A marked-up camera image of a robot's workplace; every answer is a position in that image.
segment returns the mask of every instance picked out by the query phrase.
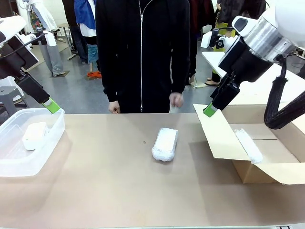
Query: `white wrapped package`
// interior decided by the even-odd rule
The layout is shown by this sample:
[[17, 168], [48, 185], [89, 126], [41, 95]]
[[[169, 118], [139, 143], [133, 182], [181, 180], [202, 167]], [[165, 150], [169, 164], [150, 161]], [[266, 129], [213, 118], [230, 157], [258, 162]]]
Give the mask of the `white wrapped package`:
[[263, 154], [244, 129], [234, 130], [236, 137], [248, 154], [252, 164], [263, 162]]
[[161, 128], [154, 147], [152, 156], [160, 161], [172, 161], [178, 139], [178, 130]]

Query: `white table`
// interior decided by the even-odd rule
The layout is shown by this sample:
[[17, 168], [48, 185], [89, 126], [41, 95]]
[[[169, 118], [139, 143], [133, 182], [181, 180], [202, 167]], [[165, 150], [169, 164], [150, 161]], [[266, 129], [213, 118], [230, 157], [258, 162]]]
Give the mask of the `white table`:
[[302, 58], [303, 60], [305, 60], [305, 48], [302, 48], [302, 47], [298, 47], [299, 49], [302, 49], [303, 52], [302, 52], [302, 55], [299, 55], [297, 54], [298, 57]]
[[[202, 55], [220, 77], [225, 76], [226, 72], [218, 67], [224, 52], [203, 52]], [[280, 75], [281, 69], [281, 66], [274, 64], [256, 82], [243, 82], [240, 86], [241, 92], [230, 104], [267, 104], [272, 83]], [[288, 82], [285, 85], [281, 102], [291, 102], [305, 91], [305, 80], [301, 77], [287, 70], [286, 78]]]

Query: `white shirt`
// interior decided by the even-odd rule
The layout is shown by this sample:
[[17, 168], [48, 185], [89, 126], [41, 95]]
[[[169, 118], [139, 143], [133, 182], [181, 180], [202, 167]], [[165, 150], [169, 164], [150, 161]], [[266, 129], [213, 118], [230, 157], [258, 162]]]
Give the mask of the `white shirt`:
[[[91, 6], [91, 10], [95, 20], [95, 5], [93, 0], [87, 0]], [[85, 24], [80, 24], [81, 34], [84, 37], [96, 37], [96, 30], [88, 28]]]

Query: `black clothing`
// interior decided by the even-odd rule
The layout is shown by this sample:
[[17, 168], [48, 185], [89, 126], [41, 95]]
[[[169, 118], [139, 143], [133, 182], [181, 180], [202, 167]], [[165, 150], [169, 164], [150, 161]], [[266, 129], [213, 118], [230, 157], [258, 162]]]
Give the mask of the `black clothing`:
[[70, 27], [77, 26], [75, 11], [74, 11], [74, 0], [62, 0], [63, 7], [65, 9], [67, 22]]
[[265, 10], [265, 0], [222, 0], [218, 20], [231, 26], [234, 18], [244, 12], [248, 12], [251, 18], [258, 19]]
[[198, 34], [206, 25], [215, 26], [216, 16], [211, 0], [189, 0], [191, 33]]
[[80, 56], [81, 62], [88, 62], [88, 48], [85, 38], [81, 34], [81, 30], [77, 25], [70, 26], [70, 31], [73, 37], [73, 42], [75, 43], [78, 55]]
[[157, 112], [158, 106], [169, 107], [171, 92], [184, 90], [190, 65], [188, 0], [152, 0], [142, 19], [141, 43], [138, 0], [97, 0], [102, 82], [110, 102]]
[[122, 114], [136, 114], [136, 113], [169, 113], [170, 104], [154, 104], [151, 106], [145, 106], [142, 109], [134, 103], [124, 103], [119, 101], [120, 111]]
[[96, 37], [84, 37], [87, 44], [97, 44]]
[[143, 12], [144, 8], [147, 6], [147, 4], [150, 2], [151, 0], [140, 0], [140, 5], [141, 5], [141, 11]]
[[212, 73], [212, 81], [219, 83], [221, 81], [221, 77], [217, 73]]
[[190, 55], [191, 65], [189, 70], [189, 78], [191, 78], [196, 73], [197, 49], [198, 49], [198, 35], [191, 34], [191, 55]]
[[305, 64], [304, 66], [301, 68], [299, 74], [297, 74], [298, 76], [302, 77], [303, 79], [305, 79]]

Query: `black hoodie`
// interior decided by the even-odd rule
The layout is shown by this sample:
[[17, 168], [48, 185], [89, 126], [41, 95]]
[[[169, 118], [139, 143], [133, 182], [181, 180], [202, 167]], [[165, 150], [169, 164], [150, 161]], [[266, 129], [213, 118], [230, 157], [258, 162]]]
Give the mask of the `black hoodie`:
[[182, 93], [190, 65], [188, 0], [97, 0], [96, 31], [110, 102], [147, 112]]

